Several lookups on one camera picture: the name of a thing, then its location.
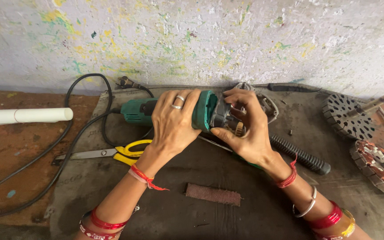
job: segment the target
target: black power cord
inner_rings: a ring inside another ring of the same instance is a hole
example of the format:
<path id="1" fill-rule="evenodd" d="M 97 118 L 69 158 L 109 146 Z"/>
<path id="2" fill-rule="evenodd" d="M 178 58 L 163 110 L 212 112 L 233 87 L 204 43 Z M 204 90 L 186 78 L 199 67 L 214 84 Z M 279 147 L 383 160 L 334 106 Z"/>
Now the black power cord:
<path id="1" fill-rule="evenodd" d="M 75 87 L 75 85 L 81 81 L 82 79 L 86 78 L 86 77 L 90 77 L 90 76 L 99 76 L 99 77 L 102 77 L 104 82 L 106 83 L 106 86 L 108 87 L 108 94 L 109 94 L 109 101 L 108 101 L 108 106 L 106 107 L 106 111 L 102 114 L 102 115 L 99 115 L 98 117 L 94 118 L 93 120 L 91 120 L 90 122 L 88 122 L 79 132 L 78 134 L 76 135 L 75 139 L 72 141 L 72 144 L 70 145 L 69 147 L 69 150 L 67 150 L 67 153 L 66 153 L 66 156 L 63 160 L 63 163 L 61 164 L 60 168 L 58 169 L 58 171 L 56 172 L 55 176 L 53 177 L 53 179 L 50 181 L 50 183 L 48 183 L 48 185 L 46 186 L 46 188 L 44 190 L 42 190 L 40 192 L 40 194 L 38 194 L 35 198 L 33 198 L 32 200 L 16 207 L 15 209 L 12 209 L 12 210 L 9 210 L 9 211 L 6 211 L 6 212 L 2 212 L 0 210 L 0 216 L 6 216 L 6 215 L 10 215 L 10 214 L 13 214 L 13 213 L 16 213 L 16 212 L 19 212 L 27 207 L 29 207 L 30 205 L 34 204 L 36 201 L 38 201 L 41 197 L 43 197 L 47 192 L 48 190 L 51 188 L 51 186 L 56 182 L 57 178 L 60 176 L 60 173 L 62 172 L 62 170 L 64 169 L 67 161 L 69 160 L 70 156 L 72 155 L 72 150 L 73 150 L 73 147 L 76 145 L 79 137 L 83 134 L 83 132 L 85 131 L 85 129 L 87 129 L 91 124 L 95 123 L 97 120 L 103 118 L 103 122 L 102 122 L 102 134 L 103 134 L 103 138 L 105 139 L 105 141 L 112 145 L 112 146 L 125 146 L 127 144 L 114 144 L 112 143 L 108 137 L 106 136 L 106 132 L 105 132 L 105 124 L 106 124 L 106 118 L 108 117 L 109 114 L 111 113 L 120 113 L 120 109 L 119 108 L 115 108 L 115 109 L 112 109 L 110 110 L 110 106 L 112 105 L 112 90 L 110 88 L 110 84 L 108 82 L 108 80 L 106 79 L 106 77 L 103 75 L 103 74 L 86 74 L 86 75 L 83 75 L 81 77 L 79 77 L 69 88 L 69 90 L 67 91 L 66 93 L 66 97 L 64 99 L 64 107 L 68 108 L 69 107 L 69 97 L 70 97 L 70 94 L 73 90 L 73 88 Z M 140 84 L 136 84 L 134 83 L 137 88 L 139 89 L 143 89 L 143 90 L 146 90 L 150 95 L 151 97 L 154 97 L 154 95 L 152 94 L 152 92 L 143 87 L 142 85 Z M 52 144 L 50 145 L 45 151 L 43 151 L 40 155 L 38 155 L 37 157 L 35 157 L 32 161 L 30 161 L 28 164 L 22 166 L 21 168 L 17 169 L 16 171 L 14 171 L 13 173 L 11 173 L 10 175 L 8 175 L 7 177 L 3 178 L 2 180 L 0 180 L 0 185 L 7 181 L 9 178 L 13 177 L 14 175 L 18 174 L 19 172 L 23 171 L 25 168 L 29 167 L 30 165 L 32 165 L 34 162 L 36 162 L 38 159 L 40 159 L 42 156 L 44 156 L 46 153 L 48 153 L 51 149 L 53 149 L 54 146 L 56 146 L 64 137 L 65 135 L 67 134 L 67 132 L 69 131 L 69 129 L 71 128 L 72 126 L 72 123 L 73 123 L 73 120 L 70 120 L 69 123 L 67 124 L 67 127 L 66 129 L 63 131 L 63 133 L 60 135 L 60 137 Z M 152 131 L 153 128 L 151 128 L 144 136 L 142 136 L 140 139 L 144 138 L 149 132 Z"/>

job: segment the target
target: woman's right hand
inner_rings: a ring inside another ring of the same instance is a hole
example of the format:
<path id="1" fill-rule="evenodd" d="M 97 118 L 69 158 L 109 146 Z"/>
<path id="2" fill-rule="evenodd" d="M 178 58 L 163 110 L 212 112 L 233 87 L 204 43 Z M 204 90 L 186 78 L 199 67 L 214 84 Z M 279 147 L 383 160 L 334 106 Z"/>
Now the woman's right hand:
<path id="1" fill-rule="evenodd" d="M 211 129 L 211 133 L 230 145 L 232 150 L 245 160 L 264 169 L 268 169 L 273 161 L 282 160 L 281 156 L 270 147 L 268 117 L 260 106 L 256 94 L 237 88 L 223 94 L 226 96 L 225 102 L 233 106 L 241 103 L 244 106 L 246 114 L 236 108 L 231 108 L 231 113 L 244 123 L 247 132 L 239 138 L 227 129 L 215 127 Z"/>

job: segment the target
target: paint-splattered wall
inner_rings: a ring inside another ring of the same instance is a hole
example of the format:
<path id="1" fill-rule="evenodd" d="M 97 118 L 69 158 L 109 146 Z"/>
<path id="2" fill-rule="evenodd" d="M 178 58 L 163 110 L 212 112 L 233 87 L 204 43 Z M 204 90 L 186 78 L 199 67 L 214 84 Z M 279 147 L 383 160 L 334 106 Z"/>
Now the paint-splattered wall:
<path id="1" fill-rule="evenodd" d="M 384 0 L 0 0 L 0 89 L 63 93 L 87 73 L 112 84 L 300 82 L 378 96 Z"/>

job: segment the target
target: forearm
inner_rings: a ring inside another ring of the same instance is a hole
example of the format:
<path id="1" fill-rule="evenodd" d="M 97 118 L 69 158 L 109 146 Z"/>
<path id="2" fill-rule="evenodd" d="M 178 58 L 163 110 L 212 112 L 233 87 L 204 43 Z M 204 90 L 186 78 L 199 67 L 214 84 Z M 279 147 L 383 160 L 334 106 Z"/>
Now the forearm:
<path id="1" fill-rule="evenodd" d="M 287 179 L 293 172 L 291 167 L 282 160 L 279 153 L 274 152 L 270 167 L 267 167 L 265 171 L 270 175 L 275 182 L 282 182 Z M 296 180 L 289 186 L 282 188 L 282 191 L 291 199 L 295 207 L 299 212 L 304 212 L 312 202 L 313 188 L 303 178 L 297 175 Z M 333 211 L 333 204 L 326 199 L 322 194 L 317 192 L 315 198 L 316 202 L 312 209 L 303 218 L 306 221 L 315 221 L 322 219 L 331 214 Z M 350 220 L 347 216 L 343 215 L 341 219 L 331 227 L 317 229 L 314 231 L 325 236 L 334 235 L 335 233 L 342 232 L 350 224 Z M 357 225 L 354 233 L 348 237 L 348 239 L 371 239 L 362 229 Z"/>
<path id="2" fill-rule="evenodd" d="M 152 149 L 152 146 L 149 145 L 139 160 L 137 160 L 136 166 L 147 177 L 152 178 L 163 166 L 163 164 L 161 164 L 163 161 L 160 161 L 160 158 L 166 158 L 166 156 L 159 154 L 157 150 Z M 137 202 L 147 187 L 148 185 L 146 183 L 138 181 L 128 173 L 125 174 L 121 181 L 97 207 L 97 218 L 111 224 L 121 223 L 129 220 L 134 208 L 137 205 Z M 84 224 L 91 231 L 97 233 L 109 234 L 120 231 L 120 229 L 107 230 L 96 227 L 93 225 L 89 218 L 84 220 Z M 89 238 L 79 232 L 75 239 L 87 240 Z"/>

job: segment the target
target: woman's left hand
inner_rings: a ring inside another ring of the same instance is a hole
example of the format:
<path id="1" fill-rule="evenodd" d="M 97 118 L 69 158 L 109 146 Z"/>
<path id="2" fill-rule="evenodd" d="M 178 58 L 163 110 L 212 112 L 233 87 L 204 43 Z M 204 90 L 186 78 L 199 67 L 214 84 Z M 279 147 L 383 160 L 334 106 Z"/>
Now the woman's left hand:
<path id="1" fill-rule="evenodd" d="M 154 139 L 143 153 L 144 155 L 152 153 L 157 166 L 165 165 L 201 133 L 201 130 L 192 128 L 192 112 L 200 93 L 199 89 L 170 90 L 159 97 L 152 113 Z"/>

